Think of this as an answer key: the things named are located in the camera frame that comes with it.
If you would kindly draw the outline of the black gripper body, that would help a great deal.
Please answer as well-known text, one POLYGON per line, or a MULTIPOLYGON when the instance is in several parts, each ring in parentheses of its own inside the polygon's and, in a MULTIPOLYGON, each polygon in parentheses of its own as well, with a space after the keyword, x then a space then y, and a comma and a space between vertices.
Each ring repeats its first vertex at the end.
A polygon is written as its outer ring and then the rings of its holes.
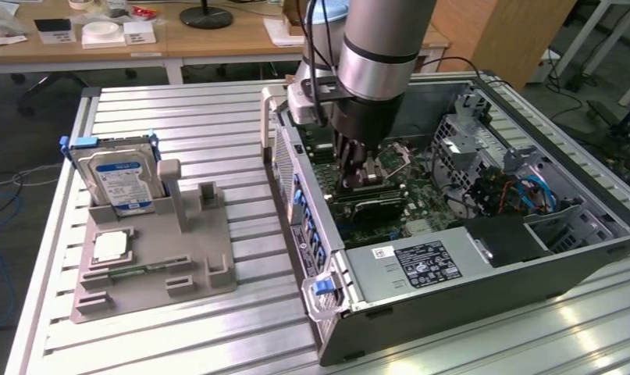
POLYGON ((389 136, 404 95, 387 101, 372 101, 352 97, 335 101, 332 126, 337 137, 376 148, 389 136))

